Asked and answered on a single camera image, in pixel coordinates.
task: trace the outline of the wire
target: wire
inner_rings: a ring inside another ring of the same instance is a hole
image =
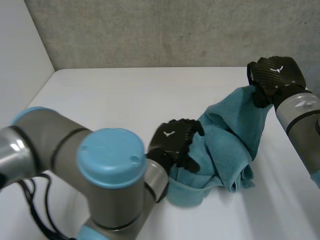
[[[39,227],[39,229],[41,230],[41,232],[49,239],[49,240],[76,240],[75,238],[68,238],[66,237],[63,233],[61,233],[61,231],[58,230],[58,228],[56,227],[56,225],[54,224],[50,212],[49,212],[49,191],[50,191],[50,187],[52,184],[52,180],[51,177],[48,174],[45,173],[41,173],[38,177],[41,178],[45,178],[47,179],[47,186],[45,189],[45,196],[44,196],[44,205],[45,205],[45,213],[46,216],[49,220],[50,225],[52,226],[52,230],[50,230],[40,219],[37,210],[35,208],[34,205],[34,197],[35,197],[35,193],[37,190],[37,185],[36,182],[33,179],[29,179],[32,183],[33,186],[33,191],[31,192],[31,190],[29,189],[28,185],[26,184],[26,182],[24,180],[20,180],[17,183],[21,186],[23,193],[24,193],[24,197],[25,200],[27,201],[28,205],[29,205],[29,210],[30,210],[30,214],[33,217],[33,220],[35,221],[35,223],[37,224],[37,226]]]

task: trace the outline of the gray wall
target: gray wall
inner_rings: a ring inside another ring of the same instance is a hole
[[[320,94],[319,0],[25,0],[56,70],[291,56]]]

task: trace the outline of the cloth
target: cloth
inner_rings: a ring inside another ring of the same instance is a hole
[[[192,207],[201,204],[214,186],[225,186],[229,192],[254,186],[250,163],[257,155],[272,107],[255,107],[254,92],[252,85],[237,88],[221,102],[209,106],[198,119],[205,135],[194,135],[189,156],[200,165],[200,171],[171,169],[167,193],[171,203]]]

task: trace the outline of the black carbon fiber hand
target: black carbon fiber hand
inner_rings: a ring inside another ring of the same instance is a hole
[[[247,65],[247,77],[250,85],[254,85],[254,105],[265,108],[273,104],[273,96],[287,86],[296,85],[306,88],[305,78],[291,57],[273,56],[260,58],[258,62]]]
[[[189,155],[189,146],[195,133],[204,136],[205,132],[199,121],[190,119],[171,120],[163,123],[156,130],[149,145],[149,153],[152,151],[163,151],[170,156],[178,168],[196,173],[200,170],[198,163]]]

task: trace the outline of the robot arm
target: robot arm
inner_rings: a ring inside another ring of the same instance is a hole
[[[261,58],[248,65],[255,85],[254,104],[274,104],[276,117],[304,166],[320,188],[320,99],[306,90],[306,81],[290,57]]]
[[[172,136],[164,133],[172,129],[177,134],[168,146]],[[87,198],[90,218],[78,240],[134,240],[166,196],[173,164],[197,170],[179,154],[197,131],[204,134],[194,120],[164,123],[145,156],[142,141],[128,130],[92,132],[51,109],[29,108],[0,130],[0,188],[50,170]]]

